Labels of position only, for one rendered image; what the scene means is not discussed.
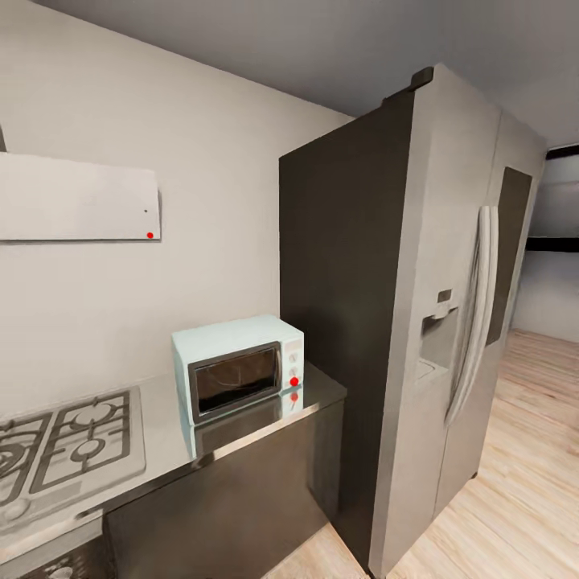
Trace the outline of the microwave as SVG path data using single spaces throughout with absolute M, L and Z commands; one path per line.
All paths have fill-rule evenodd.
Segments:
M 304 333 L 272 314 L 176 331 L 172 351 L 190 425 L 303 381 Z

